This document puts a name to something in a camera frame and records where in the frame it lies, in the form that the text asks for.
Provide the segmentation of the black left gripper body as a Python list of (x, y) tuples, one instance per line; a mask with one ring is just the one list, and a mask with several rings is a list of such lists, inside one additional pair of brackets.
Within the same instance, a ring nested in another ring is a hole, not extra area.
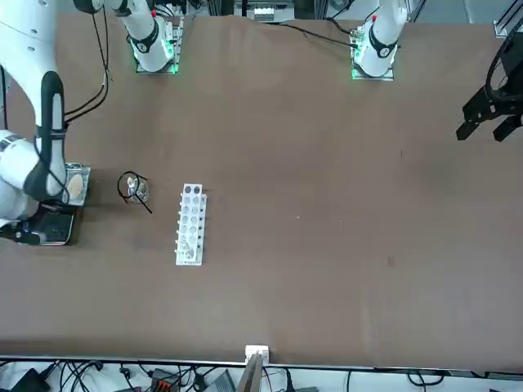
[(522, 95), (522, 32), (516, 32), (502, 45), (501, 64), (506, 81), (496, 91), (499, 96)]

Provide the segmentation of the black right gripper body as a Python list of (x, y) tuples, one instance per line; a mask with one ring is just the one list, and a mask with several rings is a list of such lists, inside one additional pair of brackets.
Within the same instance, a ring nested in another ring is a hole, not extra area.
[(32, 231), (27, 221), (7, 223), (1, 228), (1, 237), (25, 245), (41, 245), (42, 236)]

